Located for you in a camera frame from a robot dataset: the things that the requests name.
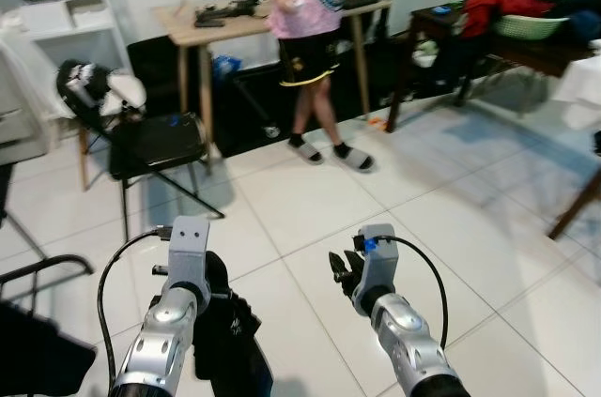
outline black shorts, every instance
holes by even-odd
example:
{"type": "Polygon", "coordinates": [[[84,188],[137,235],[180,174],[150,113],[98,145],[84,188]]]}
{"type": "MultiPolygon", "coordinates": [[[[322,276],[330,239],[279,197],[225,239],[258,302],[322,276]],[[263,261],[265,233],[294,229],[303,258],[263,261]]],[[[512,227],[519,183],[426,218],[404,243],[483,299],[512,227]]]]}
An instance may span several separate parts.
{"type": "Polygon", "coordinates": [[[281,38],[281,85],[292,87],[319,81],[338,67],[338,31],[309,38],[281,38]]]}

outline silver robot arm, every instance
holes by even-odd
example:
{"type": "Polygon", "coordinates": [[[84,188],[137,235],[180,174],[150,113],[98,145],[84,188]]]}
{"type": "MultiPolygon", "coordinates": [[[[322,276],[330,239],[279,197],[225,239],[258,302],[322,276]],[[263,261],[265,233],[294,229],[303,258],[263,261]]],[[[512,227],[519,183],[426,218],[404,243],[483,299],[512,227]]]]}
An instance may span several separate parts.
{"type": "Polygon", "coordinates": [[[389,224],[368,225],[355,238],[355,252],[346,252],[351,271],[336,254],[330,253],[334,279],[360,315],[371,325],[393,364],[394,373],[408,397],[469,397],[440,347],[430,335],[427,322],[408,302],[395,293],[394,273],[398,248],[389,224]]]}
{"type": "Polygon", "coordinates": [[[205,279],[208,221],[178,217],[161,300],[148,313],[119,370],[111,397],[174,397],[197,315],[211,293],[205,279]]]}

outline dark wooden table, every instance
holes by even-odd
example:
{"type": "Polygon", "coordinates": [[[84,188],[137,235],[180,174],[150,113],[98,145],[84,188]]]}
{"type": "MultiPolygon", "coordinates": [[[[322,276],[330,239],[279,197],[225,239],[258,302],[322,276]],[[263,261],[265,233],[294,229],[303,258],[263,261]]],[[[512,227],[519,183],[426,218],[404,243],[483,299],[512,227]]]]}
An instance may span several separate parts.
{"type": "MultiPolygon", "coordinates": [[[[453,26],[457,23],[460,16],[461,12],[458,10],[453,10],[447,15],[437,15],[432,11],[432,8],[420,9],[411,13],[407,48],[403,51],[401,69],[399,70],[399,82],[394,93],[386,131],[393,132],[396,128],[396,118],[399,115],[403,97],[406,95],[413,62],[413,51],[417,46],[419,35],[424,33],[428,38],[434,40],[448,38],[452,35],[453,26]]],[[[489,53],[557,78],[563,76],[571,62],[593,56],[591,50],[577,45],[515,40],[500,36],[492,39],[489,53]]],[[[472,76],[468,74],[462,84],[461,90],[456,96],[457,106],[465,103],[466,96],[470,91],[471,80],[472,76]]],[[[560,216],[549,236],[553,239],[559,237],[576,218],[582,208],[599,196],[600,191],[601,169],[593,176],[593,179],[591,179],[576,198],[570,209],[560,216]]]]}

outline yellow stripe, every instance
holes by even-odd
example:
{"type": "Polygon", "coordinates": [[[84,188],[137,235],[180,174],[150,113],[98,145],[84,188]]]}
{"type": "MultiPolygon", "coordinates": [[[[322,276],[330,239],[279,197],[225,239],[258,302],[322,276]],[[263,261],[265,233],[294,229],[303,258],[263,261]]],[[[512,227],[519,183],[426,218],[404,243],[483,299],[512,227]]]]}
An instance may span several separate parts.
{"type": "Polygon", "coordinates": [[[307,80],[307,81],[301,81],[300,83],[287,83],[285,81],[280,82],[280,85],[282,85],[283,87],[297,87],[299,85],[307,85],[307,84],[312,84],[315,83],[319,80],[323,80],[326,76],[328,75],[332,75],[333,71],[332,70],[328,70],[328,71],[324,71],[321,75],[319,75],[316,78],[313,78],[312,80],[307,80]]]}

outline red cloth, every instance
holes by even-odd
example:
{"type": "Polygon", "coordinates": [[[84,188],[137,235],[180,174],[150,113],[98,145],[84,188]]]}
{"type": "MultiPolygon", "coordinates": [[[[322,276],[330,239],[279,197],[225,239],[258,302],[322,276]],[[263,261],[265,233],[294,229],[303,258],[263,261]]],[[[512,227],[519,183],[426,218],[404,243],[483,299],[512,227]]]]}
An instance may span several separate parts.
{"type": "Polygon", "coordinates": [[[493,14],[541,17],[553,6],[555,6],[553,3],[541,0],[468,0],[464,8],[468,14],[468,22],[463,37],[474,38],[484,34],[488,30],[493,14]]]}

